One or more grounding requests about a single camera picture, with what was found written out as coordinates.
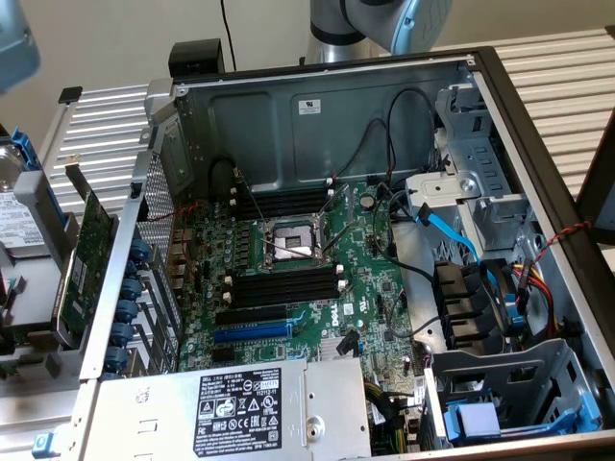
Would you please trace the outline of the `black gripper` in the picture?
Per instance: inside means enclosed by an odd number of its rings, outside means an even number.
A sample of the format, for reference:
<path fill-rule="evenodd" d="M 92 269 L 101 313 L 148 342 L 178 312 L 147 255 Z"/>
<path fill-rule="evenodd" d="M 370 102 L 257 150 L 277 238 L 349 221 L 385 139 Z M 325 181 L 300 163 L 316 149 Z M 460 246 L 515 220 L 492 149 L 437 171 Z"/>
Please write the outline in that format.
<path fill-rule="evenodd" d="M 14 353 L 14 339 L 12 335 L 6 330 L 4 325 L 5 314 L 9 311 L 10 301 L 14 298 L 14 279 L 9 279 L 8 282 L 4 282 L 1 279 L 1 354 L 13 354 Z"/>

